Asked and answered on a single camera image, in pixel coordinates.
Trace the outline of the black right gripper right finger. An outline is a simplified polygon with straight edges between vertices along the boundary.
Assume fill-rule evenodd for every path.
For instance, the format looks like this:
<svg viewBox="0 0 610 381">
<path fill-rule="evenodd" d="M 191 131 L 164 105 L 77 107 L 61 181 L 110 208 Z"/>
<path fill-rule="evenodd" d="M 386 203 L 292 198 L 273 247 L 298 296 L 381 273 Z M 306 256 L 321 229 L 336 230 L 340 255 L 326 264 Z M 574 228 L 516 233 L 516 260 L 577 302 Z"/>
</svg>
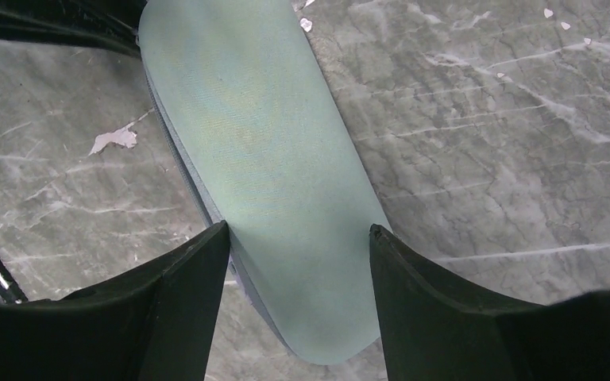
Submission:
<svg viewBox="0 0 610 381">
<path fill-rule="evenodd" d="M 544 306 L 470 282 L 381 225 L 369 249 L 390 380 L 610 380 L 610 291 Z"/>
</svg>

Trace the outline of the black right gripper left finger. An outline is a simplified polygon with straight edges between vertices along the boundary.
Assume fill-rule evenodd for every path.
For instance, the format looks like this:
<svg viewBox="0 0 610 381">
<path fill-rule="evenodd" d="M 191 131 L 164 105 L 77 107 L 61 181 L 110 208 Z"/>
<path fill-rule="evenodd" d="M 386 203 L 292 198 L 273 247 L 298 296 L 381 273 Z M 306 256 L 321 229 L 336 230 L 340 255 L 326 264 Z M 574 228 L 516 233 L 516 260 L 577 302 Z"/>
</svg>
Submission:
<svg viewBox="0 0 610 381">
<path fill-rule="evenodd" d="M 60 300 L 0 305 L 0 380 L 202 380 L 229 261 L 219 222 Z"/>
</svg>

